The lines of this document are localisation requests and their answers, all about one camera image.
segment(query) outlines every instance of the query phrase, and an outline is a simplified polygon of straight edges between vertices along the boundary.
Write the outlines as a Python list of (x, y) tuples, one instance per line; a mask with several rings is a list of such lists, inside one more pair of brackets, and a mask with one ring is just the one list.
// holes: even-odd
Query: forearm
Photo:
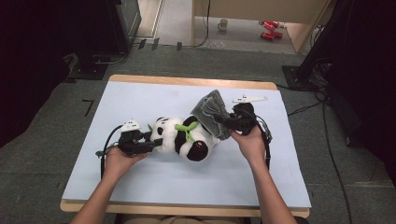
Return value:
[(115, 181), (101, 180), (90, 199), (82, 206), (70, 224), (102, 223)]
[(276, 188), (264, 160), (250, 163), (262, 213), (262, 223), (296, 223)]

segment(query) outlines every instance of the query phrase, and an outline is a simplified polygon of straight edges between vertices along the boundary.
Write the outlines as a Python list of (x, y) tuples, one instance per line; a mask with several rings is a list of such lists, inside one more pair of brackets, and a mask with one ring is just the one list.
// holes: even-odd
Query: human hand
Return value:
[(259, 126), (256, 125), (248, 135), (230, 130), (230, 136), (238, 143), (242, 155), (250, 164), (255, 161), (264, 161), (265, 146)]
[(113, 147), (106, 156), (106, 167), (103, 179), (117, 183), (137, 163), (149, 154), (127, 156), (118, 147)]

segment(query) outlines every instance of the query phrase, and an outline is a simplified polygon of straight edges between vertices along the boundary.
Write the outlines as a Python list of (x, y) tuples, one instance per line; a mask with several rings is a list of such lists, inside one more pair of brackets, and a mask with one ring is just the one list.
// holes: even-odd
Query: wooden table edge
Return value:
[[(78, 212), (84, 205), (83, 201), (61, 200), (61, 209), (64, 212)], [(309, 208), (290, 208), (296, 217), (308, 217)], [(207, 217), (260, 217), (260, 208), (239, 206), (203, 206), (177, 204), (131, 204), (110, 202), (107, 213), (167, 215), (167, 216), (207, 216)]]
[(185, 85), (185, 86), (212, 86), (212, 87), (224, 87), (224, 88), (272, 90), (272, 91), (277, 90), (276, 84), (273, 82), (210, 79), (210, 78), (195, 78), (195, 77), (155, 77), (155, 76), (116, 74), (111, 76), (109, 81)]

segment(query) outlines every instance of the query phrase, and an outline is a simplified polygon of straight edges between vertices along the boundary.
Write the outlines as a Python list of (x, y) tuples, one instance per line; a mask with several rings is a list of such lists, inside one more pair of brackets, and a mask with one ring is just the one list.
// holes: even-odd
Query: human arm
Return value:
[(146, 158), (147, 155), (128, 157), (119, 148), (113, 147), (106, 156), (106, 169), (102, 180), (70, 224), (102, 223), (108, 201), (117, 183), (136, 162)]
[(230, 131), (230, 135), (238, 143), (253, 173), (262, 223), (296, 223), (265, 164), (265, 146), (259, 127), (253, 128), (248, 135), (241, 135), (236, 131)]

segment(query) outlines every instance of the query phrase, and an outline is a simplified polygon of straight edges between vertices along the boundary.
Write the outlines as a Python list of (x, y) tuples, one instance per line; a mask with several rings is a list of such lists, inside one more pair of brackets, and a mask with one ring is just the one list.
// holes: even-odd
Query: red object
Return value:
[(275, 30), (275, 26), (269, 21), (265, 21), (262, 25), (270, 31)]
[(275, 38), (282, 38), (283, 33), (281, 33), (281, 32), (272, 32), (271, 35), (273, 35)]
[(277, 28), (279, 26), (279, 22), (277, 21), (269, 21), (273, 26), (275, 26), (275, 28)]
[(272, 35), (272, 34), (267, 34), (267, 33), (265, 33), (265, 32), (262, 32), (262, 38), (263, 38), (263, 39), (273, 40), (274, 37), (275, 37), (275, 36)]

